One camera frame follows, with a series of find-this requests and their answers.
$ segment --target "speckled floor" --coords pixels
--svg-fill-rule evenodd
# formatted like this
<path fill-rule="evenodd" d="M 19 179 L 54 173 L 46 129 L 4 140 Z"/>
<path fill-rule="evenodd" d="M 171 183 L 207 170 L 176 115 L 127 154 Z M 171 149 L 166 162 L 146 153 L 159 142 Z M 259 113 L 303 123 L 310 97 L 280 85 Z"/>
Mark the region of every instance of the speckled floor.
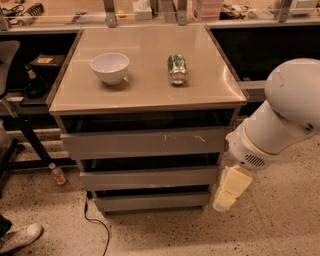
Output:
<path fill-rule="evenodd" d="M 52 151 L 59 151 L 61 145 L 52 143 Z M 319 255 L 319 154 L 320 135 L 291 146 L 273 166 L 255 174 L 254 183 L 227 213 L 208 205 L 202 211 L 105 219 L 89 201 L 88 217 L 109 227 L 108 256 Z M 31 222 L 44 227 L 35 243 L 14 256 L 102 256 L 107 232 L 84 218 L 86 192 L 79 170 L 64 170 L 69 179 L 64 186 L 54 183 L 48 169 L 10 173 L 0 212 L 13 221 L 13 228 Z"/>

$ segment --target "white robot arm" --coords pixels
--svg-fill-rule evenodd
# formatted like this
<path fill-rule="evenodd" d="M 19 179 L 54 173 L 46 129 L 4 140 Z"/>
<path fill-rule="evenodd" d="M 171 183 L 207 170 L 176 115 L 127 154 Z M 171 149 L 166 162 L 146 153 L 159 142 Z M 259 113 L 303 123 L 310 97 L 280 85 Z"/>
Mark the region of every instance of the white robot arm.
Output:
<path fill-rule="evenodd" d="M 320 130 L 319 77 L 320 61 L 314 59 L 290 60 L 271 72 L 265 102 L 227 135 L 236 165 L 221 177 L 216 210 L 230 208 L 250 185 L 251 171 L 265 169 L 282 150 Z"/>

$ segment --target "white shoe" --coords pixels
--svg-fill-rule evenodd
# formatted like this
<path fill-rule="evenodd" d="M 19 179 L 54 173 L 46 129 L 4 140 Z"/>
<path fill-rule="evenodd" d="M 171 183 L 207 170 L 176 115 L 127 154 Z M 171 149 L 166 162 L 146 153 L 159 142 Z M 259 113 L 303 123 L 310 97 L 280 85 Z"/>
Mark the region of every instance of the white shoe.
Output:
<path fill-rule="evenodd" d="M 39 223 L 34 223 L 5 234 L 0 238 L 0 254 L 32 244 L 40 237 L 42 230 Z"/>

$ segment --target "green can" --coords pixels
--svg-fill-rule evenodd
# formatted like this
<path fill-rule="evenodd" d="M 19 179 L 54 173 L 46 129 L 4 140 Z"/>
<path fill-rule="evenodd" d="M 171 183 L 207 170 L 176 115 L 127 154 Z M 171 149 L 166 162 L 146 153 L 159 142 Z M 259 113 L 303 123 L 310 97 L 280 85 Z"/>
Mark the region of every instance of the green can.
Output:
<path fill-rule="evenodd" d="M 184 84 L 188 79 L 186 60 L 175 53 L 168 58 L 169 82 L 174 85 Z"/>

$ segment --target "electrical cord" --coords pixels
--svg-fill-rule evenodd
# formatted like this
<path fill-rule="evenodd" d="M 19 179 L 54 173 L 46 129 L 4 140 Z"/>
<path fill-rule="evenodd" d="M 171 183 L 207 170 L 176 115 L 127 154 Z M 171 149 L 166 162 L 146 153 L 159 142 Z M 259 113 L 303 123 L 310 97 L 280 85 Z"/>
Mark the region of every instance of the electrical cord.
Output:
<path fill-rule="evenodd" d="M 107 249 L 108 249 L 108 246 L 109 246 L 109 242 L 110 242 L 110 230 L 109 228 L 107 227 L 106 224 L 104 224 L 102 221 L 100 220 L 97 220 L 97 219 L 91 219 L 91 218 L 88 218 L 87 217 L 87 212 L 88 212 L 88 196 L 86 196 L 86 200 L 85 200 L 85 204 L 84 204 L 84 217 L 87 221 L 93 223 L 93 224 L 100 224 L 102 226 L 104 226 L 104 228 L 107 230 L 107 233 L 108 233 L 108 239 L 107 239 L 107 243 L 106 243 L 106 247 L 104 249 L 104 252 L 102 254 L 102 256 L 105 256 L 106 255 L 106 252 L 107 252 Z"/>
<path fill-rule="evenodd" d="M 24 6 L 22 4 L 18 4 L 10 9 L 2 8 L 3 14 L 8 18 L 15 18 L 19 16 L 24 11 Z"/>

